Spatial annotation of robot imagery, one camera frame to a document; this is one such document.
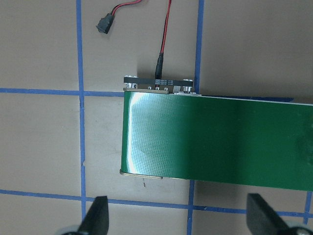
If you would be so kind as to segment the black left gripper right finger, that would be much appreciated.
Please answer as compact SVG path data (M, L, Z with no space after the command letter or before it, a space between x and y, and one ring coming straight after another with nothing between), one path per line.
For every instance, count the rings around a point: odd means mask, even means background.
M292 228L258 193L246 199L246 224L252 235L289 235Z

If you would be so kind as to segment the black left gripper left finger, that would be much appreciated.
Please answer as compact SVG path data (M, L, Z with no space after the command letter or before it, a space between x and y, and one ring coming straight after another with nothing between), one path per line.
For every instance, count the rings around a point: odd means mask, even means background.
M107 235L109 231L109 208L107 196L98 196L77 230L79 235Z

